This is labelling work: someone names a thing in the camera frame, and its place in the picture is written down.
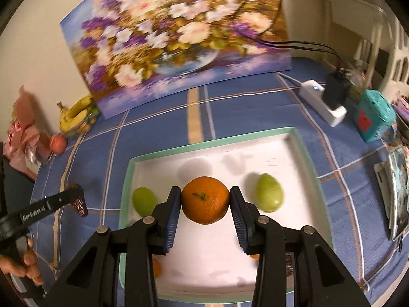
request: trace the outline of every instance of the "tablecloth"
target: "tablecloth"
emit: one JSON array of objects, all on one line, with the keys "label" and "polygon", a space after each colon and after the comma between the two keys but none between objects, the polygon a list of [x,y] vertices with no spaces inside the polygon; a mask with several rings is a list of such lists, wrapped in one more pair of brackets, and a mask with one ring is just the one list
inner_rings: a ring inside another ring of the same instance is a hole
[{"label": "tablecloth", "polygon": [[[384,161],[380,141],[365,143],[353,123],[354,105],[340,125],[331,128],[298,97],[299,83],[326,80],[327,71],[306,58],[292,69],[231,79],[179,92],[144,104],[70,139],[61,156],[39,171],[32,201],[79,183],[89,215],[70,207],[32,226],[34,248],[49,290],[98,225],[118,228],[121,192],[131,158],[191,143],[293,126],[300,132],[315,165],[333,229],[334,249],[373,303],[397,278],[408,259],[409,244],[397,252],[389,241],[388,220],[373,171]],[[118,290],[123,306],[123,289]],[[293,293],[288,294],[292,306]],[[189,304],[160,300],[161,307]]]}]

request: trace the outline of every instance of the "white tray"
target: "white tray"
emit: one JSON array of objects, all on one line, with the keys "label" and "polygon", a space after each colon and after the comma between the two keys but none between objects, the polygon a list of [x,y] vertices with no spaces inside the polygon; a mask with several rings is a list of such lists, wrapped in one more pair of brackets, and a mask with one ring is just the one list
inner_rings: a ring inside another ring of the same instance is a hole
[{"label": "white tray", "polygon": [[[239,186],[245,200],[254,203],[253,191],[262,173],[278,179],[285,194],[283,206],[267,215],[282,226],[294,229],[311,225],[332,247],[331,225],[321,185],[307,150],[293,127],[133,158],[124,182],[119,228],[141,218],[130,202],[135,188],[147,187],[159,202],[165,202],[172,186],[183,188],[198,176],[212,176],[228,189]],[[122,285],[124,256],[119,271]],[[252,299],[257,261],[240,248],[230,209],[221,220],[211,225],[194,223],[180,211],[174,245],[169,254],[158,256],[158,259],[162,275],[156,285],[162,299],[201,303]],[[288,287],[287,291],[293,291],[293,287]]]}]

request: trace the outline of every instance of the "white wall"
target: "white wall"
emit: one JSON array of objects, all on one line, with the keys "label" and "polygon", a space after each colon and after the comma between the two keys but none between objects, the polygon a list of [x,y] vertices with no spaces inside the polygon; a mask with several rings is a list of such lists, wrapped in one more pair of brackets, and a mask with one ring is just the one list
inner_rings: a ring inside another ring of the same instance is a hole
[{"label": "white wall", "polygon": [[[54,133],[59,130],[56,103],[62,101],[69,106],[87,94],[59,26],[81,1],[25,0],[1,35],[1,140],[6,136],[21,85],[36,96],[46,125]],[[284,0],[284,11],[290,39],[323,40],[322,0]]]}]

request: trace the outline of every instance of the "red label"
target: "red label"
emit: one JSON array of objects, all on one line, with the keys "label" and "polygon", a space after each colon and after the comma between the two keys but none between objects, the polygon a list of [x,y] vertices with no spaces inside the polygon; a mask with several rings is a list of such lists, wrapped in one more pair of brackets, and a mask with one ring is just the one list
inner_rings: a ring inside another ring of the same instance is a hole
[{"label": "red label", "polygon": [[361,129],[363,133],[366,132],[368,128],[371,127],[372,125],[371,119],[367,117],[363,109],[359,111],[357,125],[359,126],[359,129]]}]

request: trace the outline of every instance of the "photo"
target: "photo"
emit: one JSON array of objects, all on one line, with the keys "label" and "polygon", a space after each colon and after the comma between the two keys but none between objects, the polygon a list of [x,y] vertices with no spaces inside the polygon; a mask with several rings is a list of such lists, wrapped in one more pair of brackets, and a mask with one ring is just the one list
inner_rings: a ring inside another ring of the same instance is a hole
[{"label": "photo", "polygon": [[245,75],[289,70],[281,0],[84,0],[61,21],[105,118]]},{"label": "photo", "polygon": [[396,235],[398,237],[409,223],[408,212],[408,173],[406,158],[402,147],[390,153],[392,177],[396,187]]}]

